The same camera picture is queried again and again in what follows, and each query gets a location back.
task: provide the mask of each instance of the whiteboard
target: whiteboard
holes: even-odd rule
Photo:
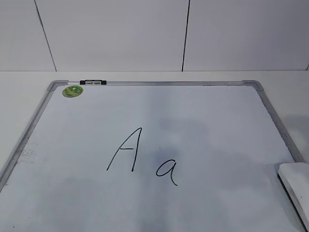
[[[252,86],[66,87],[29,126],[1,231],[304,231],[277,179],[294,159]]]

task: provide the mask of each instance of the whiteboard eraser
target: whiteboard eraser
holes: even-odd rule
[[[306,163],[284,163],[278,177],[285,188],[303,226],[309,230],[309,165]]]

